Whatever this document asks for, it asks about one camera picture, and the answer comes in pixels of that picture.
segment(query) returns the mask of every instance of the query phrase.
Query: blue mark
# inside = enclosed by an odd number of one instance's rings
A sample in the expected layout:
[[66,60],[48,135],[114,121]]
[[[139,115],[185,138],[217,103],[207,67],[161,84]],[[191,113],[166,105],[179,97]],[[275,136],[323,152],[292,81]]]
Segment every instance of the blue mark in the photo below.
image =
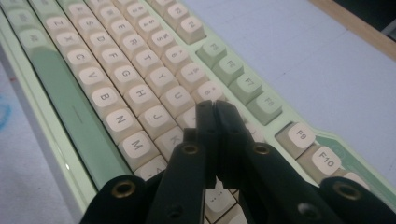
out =
[[0,105],[0,131],[6,127],[6,124],[11,116],[10,105]]

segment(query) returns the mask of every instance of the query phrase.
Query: green spacebar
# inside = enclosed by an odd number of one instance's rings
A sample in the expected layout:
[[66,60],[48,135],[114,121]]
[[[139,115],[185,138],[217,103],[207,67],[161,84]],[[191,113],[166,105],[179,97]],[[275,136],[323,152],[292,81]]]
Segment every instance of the green spacebar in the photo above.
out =
[[31,63],[97,188],[118,175],[130,175],[123,158],[57,51],[31,54]]

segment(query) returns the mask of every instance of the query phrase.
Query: mechanical keyboard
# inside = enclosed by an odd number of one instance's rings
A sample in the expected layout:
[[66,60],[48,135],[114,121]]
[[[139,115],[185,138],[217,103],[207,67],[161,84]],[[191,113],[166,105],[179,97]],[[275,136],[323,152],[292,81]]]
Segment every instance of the mechanical keyboard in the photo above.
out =
[[[84,211],[109,179],[166,168],[203,100],[236,105],[308,182],[340,175],[396,208],[394,188],[339,137],[310,127],[182,1],[0,0],[0,43]],[[208,223],[243,223],[208,189]]]

